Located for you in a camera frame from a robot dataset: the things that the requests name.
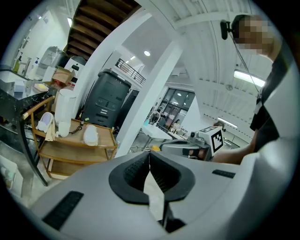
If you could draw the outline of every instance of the bottle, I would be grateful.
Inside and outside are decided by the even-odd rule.
[[[22,59],[22,54],[19,56],[19,58],[17,59],[17,61],[15,62],[15,67],[14,67],[14,72],[17,73],[19,71],[19,67],[20,67],[20,62]]]
[[[37,69],[38,69],[38,59],[34,62],[34,64],[32,64],[31,66],[31,70],[28,74],[28,78],[34,80],[34,77],[36,75]]]

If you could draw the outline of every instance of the black shirt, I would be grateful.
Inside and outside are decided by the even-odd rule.
[[[279,137],[278,131],[274,125],[272,118],[264,107],[264,102],[268,99],[271,92],[280,84],[284,78],[293,56],[286,42],[281,45],[280,52],[272,64],[272,71],[268,76],[265,85],[258,93],[256,101],[256,110],[250,128],[255,131],[258,129],[258,134],[255,143],[255,152],[257,152],[266,143],[276,140]]]

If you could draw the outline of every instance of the fluorescent light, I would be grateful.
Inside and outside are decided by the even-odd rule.
[[[70,25],[70,27],[71,27],[71,25],[72,25],[72,19],[71,18],[67,18],[67,22],[69,23],[69,25]]]
[[[231,146],[231,144],[229,142],[224,141],[225,143],[229,144]]]
[[[222,121],[222,122],[224,122],[224,123],[227,123],[228,125],[230,125],[230,126],[233,126],[234,128],[237,128],[238,126],[236,126],[236,125],[234,125],[234,124],[232,124],[232,123],[230,123],[230,122],[227,122],[226,120],[224,120],[224,119],[221,119],[221,118],[218,118],[220,121]]]
[[[259,87],[263,87],[264,84],[266,83],[262,79],[259,79],[259,78],[254,77],[254,76],[252,76],[252,78],[251,78],[251,75],[249,75],[247,73],[243,73],[241,71],[237,71],[237,70],[234,71],[234,77],[239,78],[239,79],[244,80],[244,81],[247,81],[249,83],[254,82],[254,84],[259,86]]]

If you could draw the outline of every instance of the white slipper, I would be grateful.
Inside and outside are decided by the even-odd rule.
[[[98,132],[94,125],[88,125],[83,134],[83,141],[88,146],[98,145]]]
[[[50,124],[53,122],[54,116],[50,112],[45,112],[40,121],[38,121],[37,130],[46,133],[49,129]]]

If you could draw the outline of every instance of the table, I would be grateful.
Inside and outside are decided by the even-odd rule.
[[[143,151],[146,149],[146,147],[150,144],[150,142],[154,138],[172,140],[171,136],[169,136],[163,130],[160,130],[158,127],[151,125],[151,124],[148,124],[146,126],[143,125],[142,131],[149,137],[145,146],[142,149]]]
[[[178,139],[178,140],[186,140],[186,138],[183,138],[182,136],[179,136],[176,133],[168,132],[168,135],[171,135],[172,137],[174,137],[175,139]]]
[[[0,71],[0,116],[7,119],[10,123],[16,126],[16,132],[13,133],[11,130],[2,129],[7,132],[7,134],[13,134],[13,138],[11,142],[7,142],[8,138],[6,139],[5,143],[12,148],[15,148],[14,146],[19,147],[23,154],[26,156],[26,159],[31,166],[33,172],[36,174],[36,176],[42,181],[42,183],[47,186],[47,182],[42,176],[41,172],[38,170],[37,162],[39,160],[35,159],[35,157],[32,155],[25,131],[24,131],[24,125],[25,121],[22,119],[22,114],[35,106],[36,104],[42,102],[44,99],[55,96],[56,89],[49,87],[48,92],[40,92],[33,88],[34,83],[40,83],[36,81],[32,81],[31,87],[27,87],[24,89],[23,92],[14,92],[14,84],[15,82],[6,81],[6,79],[3,77],[6,74],[3,74],[4,71]],[[16,79],[20,79],[21,77],[19,75],[15,75]]]

